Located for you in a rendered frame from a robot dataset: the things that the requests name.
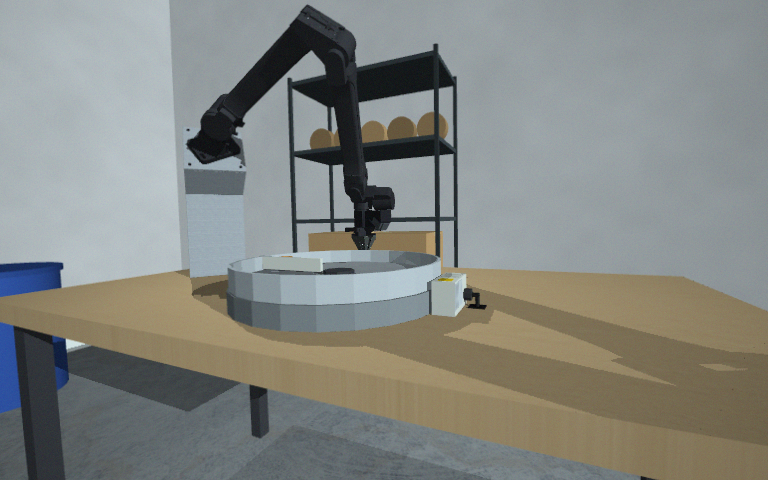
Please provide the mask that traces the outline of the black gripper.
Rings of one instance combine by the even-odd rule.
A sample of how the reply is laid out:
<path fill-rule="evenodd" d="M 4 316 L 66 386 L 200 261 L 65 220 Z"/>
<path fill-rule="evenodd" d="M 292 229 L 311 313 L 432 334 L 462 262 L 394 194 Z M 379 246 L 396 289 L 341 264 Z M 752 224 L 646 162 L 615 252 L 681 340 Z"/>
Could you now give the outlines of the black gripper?
<path fill-rule="evenodd" d="M 355 211 L 366 211 L 366 209 L 354 210 L 354 227 L 345 228 L 345 232 L 354 231 L 355 234 L 351 234 L 351 236 L 358 250 L 370 250 L 372 244 L 376 239 L 376 233 L 371 233 L 371 232 L 382 231 L 382 230 L 378 230 L 376 227 L 356 228 Z"/>

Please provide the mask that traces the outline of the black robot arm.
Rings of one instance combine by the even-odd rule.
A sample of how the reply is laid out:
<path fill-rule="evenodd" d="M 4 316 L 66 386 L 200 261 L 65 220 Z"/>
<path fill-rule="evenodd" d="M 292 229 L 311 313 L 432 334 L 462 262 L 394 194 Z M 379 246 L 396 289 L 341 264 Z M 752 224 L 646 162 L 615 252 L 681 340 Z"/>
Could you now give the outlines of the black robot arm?
<path fill-rule="evenodd" d="M 199 135 L 188 139 L 187 146 L 202 164 L 240 154 L 241 148 L 231 136 L 238 135 L 238 125 L 244 126 L 243 116 L 312 50 L 325 65 L 327 84 L 332 91 L 345 193 L 354 203 L 354 210 L 366 209 L 355 211 L 356 228 L 386 230 L 391 223 L 395 196 L 390 187 L 367 185 L 355 49 L 356 39 L 350 31 L 307 4 L 229 94 L 220 95 L 203 114 Z M 374 210 L 368 211 L 372 206 Z"/>

